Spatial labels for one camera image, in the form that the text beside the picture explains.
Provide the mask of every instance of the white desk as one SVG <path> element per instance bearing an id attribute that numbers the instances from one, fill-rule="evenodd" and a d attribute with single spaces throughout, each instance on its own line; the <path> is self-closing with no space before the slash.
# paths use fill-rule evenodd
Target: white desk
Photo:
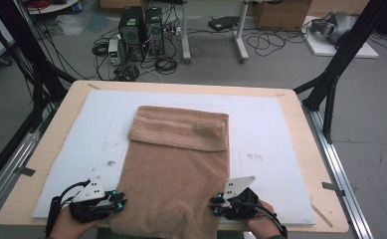
<path id="1" fill-rule="evenodd" d="M 181 38 L 181 45 L 183 48 L 183 61 L 187 64 L 191 63 L 191 57 L 190 57 L 190 48 L 189 48 L 189 39 L 187 37 L 187 9 L 188 9 L 188 0 L 183 0 L 183 31 L 182 31 L 182 38 Z M 240 51 L 240 62 L 244 63 L 245 61 L 249 60 L 249 55 L 246 51 L 245 44 L 243 43 L 242 34 L 243 34 L 243 28 L 245 25 L 245 19 L 247 14 L 247 9 L 249 7 L 249 0 L 242 1 L 242 9 L 240 11 L 240 22 L 239 22 L 239 28 L 237 31 L 234 32 L 234 40 L 236 41 L 237 47 Z"/>

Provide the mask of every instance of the desktop computer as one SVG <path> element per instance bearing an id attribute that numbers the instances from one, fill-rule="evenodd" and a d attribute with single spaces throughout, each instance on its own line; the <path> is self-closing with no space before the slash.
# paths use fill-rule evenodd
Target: desktop computer
<path id="1" fill-rule="evenodd" d="M 149 7 L 146 8 L 145 22 L 147 30 L 147 38 L 149 43 L 149 53 L 154 55 L 162 55 L 164 50 L 164 35 L 162 32 L 162 11 L 161 8 Z"/>
<path id="2" fill-rule="evenodd" d="M 122 49 L 126 50 L 127 60 L 132 62 L 143 61 L 143 52 L 147 52 L 147 46 L 143 49 L 147 35 L 142 8 L 138 6 L 125 7 L 118 24 L 118 31 L 121 37 Z"/>

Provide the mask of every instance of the white surface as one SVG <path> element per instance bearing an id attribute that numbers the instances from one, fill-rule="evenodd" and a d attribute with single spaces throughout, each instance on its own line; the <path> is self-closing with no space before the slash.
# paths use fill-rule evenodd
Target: white surface
<path id="1" fill-rule="evenodd" d="M 34 217 L 46 218 L 51 198 L 76 182 L 100 177 L 104 190 L 116 188 L 127 133 L 139 106 L 228 114 L 230 177 L 255 175 L 252 190 L 274 205 L 284 224 L 315 223 L 276 98 L 122 91 L 91 91 L 88 95 L 51 168 Z"/>
<path id="2" fill-rule="evenodd" d="M 307 16 L 304 20 L 304 24 L 315 19 L 315 17 Z M 322 37 L 319 33 L 310 32 L 310 26 L 303 28 L 303 32 L 307 31 L 308 37 L 305 40 L 311 52 L 315 56 L 330 57 L 335 55 L 335 46 L 332 45 L 326 38 Z M 358 51 L 356 58 L 378 58 L 378 54 L 373 50 L 369 44 L 364 43 L 363 47 Z"/>
<path id="3" fill-rule="evenodd" d="M 92 178 L 91 182 L 73 198 L 73 202 L 83 202 L 105 197 L 102 183 L 98 178 Z"/>
<path id="4" fill-rule="evenodd" d="M 256 180 L 256 176 L 230 178 L 225 183 L 224 198 L 230 199 L 238 196 Z"/>

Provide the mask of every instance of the brown towel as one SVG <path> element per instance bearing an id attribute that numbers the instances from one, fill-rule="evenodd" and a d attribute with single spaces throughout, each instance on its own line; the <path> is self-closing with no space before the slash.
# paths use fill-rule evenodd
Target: brown towel
<path id="1" fill-rule="evenodd" d="M 128 199 L 109 219 L 117 234 L 165 239 L 216 238 L 209 199 L 229 178 L 228 116 L 140 107 L 118 191 Z"/>

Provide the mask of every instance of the gray floor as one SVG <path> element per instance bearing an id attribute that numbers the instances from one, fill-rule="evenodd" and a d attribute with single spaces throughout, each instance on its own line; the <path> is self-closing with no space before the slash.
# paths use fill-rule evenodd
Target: gray floor
<path id="1" fill-rule="evenodd" d="M 58 50 L 83 76 L 95 74 L 93 41 L 117 26 L 96 10 L 96 4 L 80 16 L 85 19 L 81 36 L 54 36 Z M 48 21 L 55 19 L 50 14 Z M 209 19 L 192 20 L 189 24 L 208 29 Z M 240 64 L 231 35 L 190 36 L 191 65 L 179 62 L 172 75 L 142 75 L 138 82 L 241 86 L 293 89 L 317 77 L 327 66 L 329 57 L 315 57 L 305 43 L 287 43 L 267 57 L 259 57 L 247 46 L 250 60 Z M 370 46 L 380 55 L 377 60 L 355 59 L 341 77 L 335 99 L 332 137 L 358 202 L 375 238 L 387 238 L 387 50 L 373 42 Z M 112 77 L 113 66 L 100 68 L 103 78 Z M 77 76 L 72 70 L 69 73 Z M 304 99 L 306 93 L 299 96 Z M 31 100 L 23 77 L 16 67 L 0 66 L 0 151 L 26 118 Z M 0 225 L 0 238 L 38 238 L 44 228 Z M 346 234 L 293 233 L 290 238 L 353 238 Z"/>

